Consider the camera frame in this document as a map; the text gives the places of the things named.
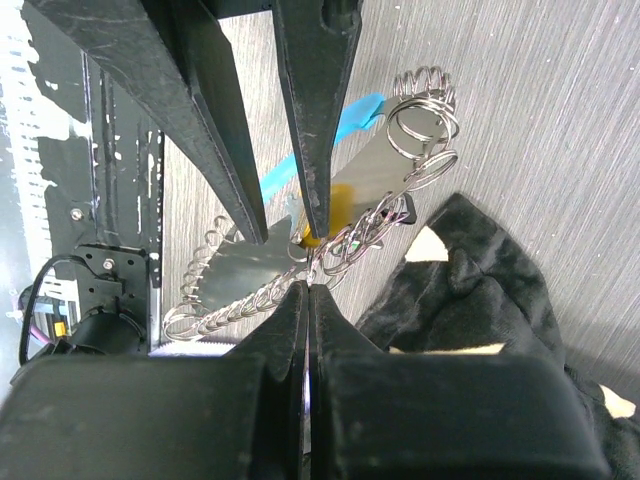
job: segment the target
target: screw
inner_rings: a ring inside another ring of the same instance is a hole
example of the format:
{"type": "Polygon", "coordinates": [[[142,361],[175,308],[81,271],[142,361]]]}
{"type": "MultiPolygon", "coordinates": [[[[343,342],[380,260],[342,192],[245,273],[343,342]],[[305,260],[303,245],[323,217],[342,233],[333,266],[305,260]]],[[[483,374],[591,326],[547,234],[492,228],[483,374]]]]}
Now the screw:
{"type": "Polygon", "coordinates": [[[74,208],[71,210],[71,218],[74,222],[79,222],[84,218],[84,212],[79,208],[74,208]]]}

